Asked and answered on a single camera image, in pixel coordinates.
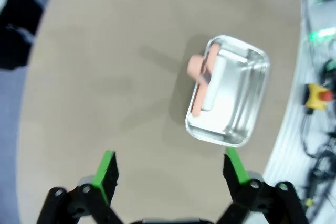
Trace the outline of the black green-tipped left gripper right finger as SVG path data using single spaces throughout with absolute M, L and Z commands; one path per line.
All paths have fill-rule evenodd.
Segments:
M 293 184 L 284 181 L 272 187 L 251 178 L 235 148 L 226 149 L 223 176 L 232 203 L 217 223 L 244 223 L 251 212 L 263 214 L 268 223 L 308 223 Z

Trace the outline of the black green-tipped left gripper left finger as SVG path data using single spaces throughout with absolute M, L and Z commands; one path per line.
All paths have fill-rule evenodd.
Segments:
M 91 182 L 71 191 L 63 187 L 49 190 L 37 223 L 78 223 L 85 216 L 95 223 L 122 223 L 111 208 L 118 178 L 116 153 L 105 151 Z

